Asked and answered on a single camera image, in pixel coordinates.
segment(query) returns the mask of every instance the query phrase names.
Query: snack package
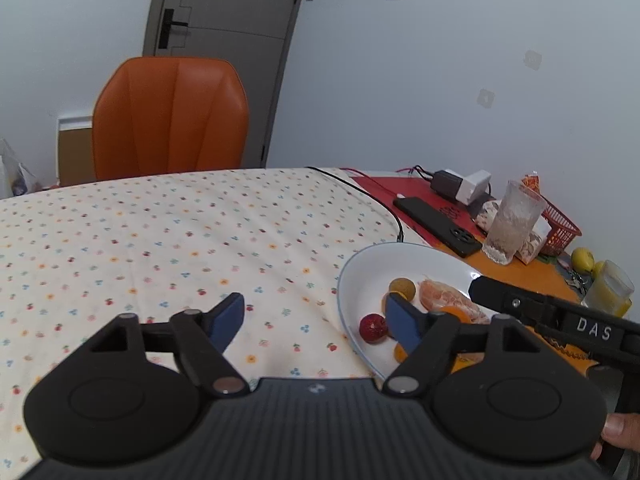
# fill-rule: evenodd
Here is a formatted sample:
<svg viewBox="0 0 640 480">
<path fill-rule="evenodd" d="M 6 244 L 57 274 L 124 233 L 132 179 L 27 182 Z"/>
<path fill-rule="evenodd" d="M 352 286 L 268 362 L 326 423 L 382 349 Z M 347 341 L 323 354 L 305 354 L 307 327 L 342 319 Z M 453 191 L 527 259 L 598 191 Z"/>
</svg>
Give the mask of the snack package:
<svg viewBox="0 0 640 480">
<path fill-rule="evenodd" d="M 18 160 L 6 140 L 0 137 L 0 199 L 33 193 L 40 189 L 37 179 Z"/>
<path fill-rule="evenodd" d="M 527 173 L 523 178 L 522 178 L 522 183 L 527 186 L 529 189 L 535 191 L 536 193 L 540 194 L 540 177 L 538 176 L 538 174 L 534 171 L 533 173 Z"/>
<path fill-rule="evenodd" d="M 476 216 L 474 222 L 485 233 L 489 232 L 491 224 L 500 208 L 500 200 L 490 200 L 485 202 Z M 533 259 L 538 256 L 540 249 L 545 246 L 546 238 L 551 232 L 551 225 L 541 216 L 536 221 L 533 229 L 529 233 L 529 237 L 524 241 L 522 247 L 516 252 L 516 256 L 525 264 L 530 264 Z"/>
</svg>

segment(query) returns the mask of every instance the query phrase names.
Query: smartphone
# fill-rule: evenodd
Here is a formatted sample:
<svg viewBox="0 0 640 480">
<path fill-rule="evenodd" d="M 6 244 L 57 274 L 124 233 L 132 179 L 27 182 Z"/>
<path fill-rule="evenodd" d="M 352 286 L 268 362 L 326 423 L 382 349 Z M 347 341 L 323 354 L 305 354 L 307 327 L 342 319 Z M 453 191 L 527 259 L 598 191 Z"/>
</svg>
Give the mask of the smartphone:
<svg viewBox="0 0 640 480">
<path fill-rule="evenodd" d="M 462 258 L 482 248 L 482 244 L 469 231 L 418 197 L 396 198 L 394 206 Z"/>
</svg>

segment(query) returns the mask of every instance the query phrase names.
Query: black cable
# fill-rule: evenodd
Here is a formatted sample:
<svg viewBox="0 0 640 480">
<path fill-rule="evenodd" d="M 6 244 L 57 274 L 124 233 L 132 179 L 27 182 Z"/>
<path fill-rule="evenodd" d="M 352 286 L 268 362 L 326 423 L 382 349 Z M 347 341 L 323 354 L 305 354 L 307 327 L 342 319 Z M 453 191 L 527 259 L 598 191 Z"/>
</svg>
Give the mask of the black cable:
<svg viewBox="0 0 640 480">
<path fill-rule="evenodd" d="M 431 171 L 425 170 L 422 166 L 414 166 L 414 169 L 419 170 L 419 171 L 421 171 L 424 174 L 427 174 L 429 176 L 433 176 L 433 173 L 431 173 Z"/>
<path fill-rule="evenodd" d="M 433 173 L 431 173 L 431 176 L 430 176 L 430 177 L 428 177 L 428 176 L 424 176 L 424 173 L 426 173 L 426 171 L 422 170 L 422 169 L 420 168 L 420 166 L 415 166 L 415 167 L 414 167 L 414 170 L 415 170 L 415 172 L 416 172 L 418 175 L 420 175 L 424 180 L 426 180 L 427 182 L 431 182 L 431 179 L 432 179 L 432 177 L 433 177 Z"/>
<path fill-rule="evenodd" d="M 352 184 L 351 182 L 347 182 L 346 180 L 341 179 L 339 176 L 335 176 L 327 171 L 324 170 L 320 170 L 319 168 L 314 168 L 313 166 L 307 166 L 306 167 L 308 170 L 314 170 L 317 171 L 318 173 L 322 173 L 326 176 L 330 176 L 331 178 L 334 178 L 335 180 L 338 180 L 339 182 L 346 184 L 349 187 L 353 187 L 353 189 L 355 189 L 356 191 L 359 191 L 360 193 L 367 195 L 369 198 L 372 198 L 373 200 L 375 200 L 376 202 L 378 202 L 383 208 L 385 208 L 387 211 L 389 211 L 391 213 L 391 216 L 393 216 L 393 218 L 396 220 L 396 222 L 398 222 L 398 238 L 396 239 L 396 241 L 398 242 L 404 242 L 404 229 L 402 229 L 402 222 L 400 221 L 400 219 L 398 218 L 398 215 L 396 213 L 393 212 L 393 210 L 386 205 L 385 203 L 383 203 L 382 201 L 378 200 L 376 197 L 374 197 L 371 193 L 364 191 L 364 189 L 356 186 L 355 184 Z"/>
</svg>

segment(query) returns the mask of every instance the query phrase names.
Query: door frame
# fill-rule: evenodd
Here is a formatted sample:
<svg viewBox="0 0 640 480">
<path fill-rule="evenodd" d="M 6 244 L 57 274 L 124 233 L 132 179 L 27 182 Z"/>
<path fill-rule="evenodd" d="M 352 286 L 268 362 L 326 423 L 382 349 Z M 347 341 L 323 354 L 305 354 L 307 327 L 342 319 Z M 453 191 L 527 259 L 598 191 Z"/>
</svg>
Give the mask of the door frame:
<svg viewBox="0 0 640 480">
<path fill-rule="evenodd" d="M 160 30 L 160 19 L 164 0 L 151 0 L 149 4 L 149 14 L 146 18 L 145 40 L 142 44 L 143 56 L 155 56 L 156 45 L 158 44 L 158 32 Z"/>
<path fill-rule="evenodd" d="M 298 11 L 300 10 L 302 1 L 303 0 L 294 1 L 293 8 L 291 9 L 291 14 L 289 15 L 289 23 L 287 25 L 287 32 L 284 38 L 284 44 L 282 46 L 282 53 L 280 55 L 278 73 L 276 75 L 273 97 L 271 99 L 271 105 L 269 108 L 269 115 L 267 118 L 267 125 L 264 134 L 264 143 L 262 145 L 262 153 L 260 155 L 261 168 L 266 167 L 267 156 L 269 155 L 271 134 L 273 133 L 273 122 L 276 117 L 276 109 L 278 108 L 278 99 L 280 98 L 280 87 L 282 85 L 282 77 L 284 76 L 284 67 L 286 65 L 287 56 L 289 55 L 289 47 L 291 45 L 293 29 L 296 26 Z M 163 10 L 164 0 L 151 0 L 151 3 L 149 5 L 149 14 L 146 19 L 145 39 L 142 46 L 143 56 L 156 55 L 156 45 L 158 44 L 158 33 L 160 31 L 160 21 L 162 19 Z"/>
</svg>

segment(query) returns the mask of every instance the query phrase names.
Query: door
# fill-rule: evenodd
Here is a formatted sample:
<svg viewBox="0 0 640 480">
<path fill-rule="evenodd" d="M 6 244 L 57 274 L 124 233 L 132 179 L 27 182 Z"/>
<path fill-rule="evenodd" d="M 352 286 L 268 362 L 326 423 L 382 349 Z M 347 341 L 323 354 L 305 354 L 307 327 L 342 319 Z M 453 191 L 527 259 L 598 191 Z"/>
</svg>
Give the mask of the door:
<svg viewBox="0 0 640 480">
<path fill-rule="evenodd" d="M 242 166 L 264 166 L 299 0 L 152 0 L 145 54 L 225 59 L 249 103 Z"/>
</svg>

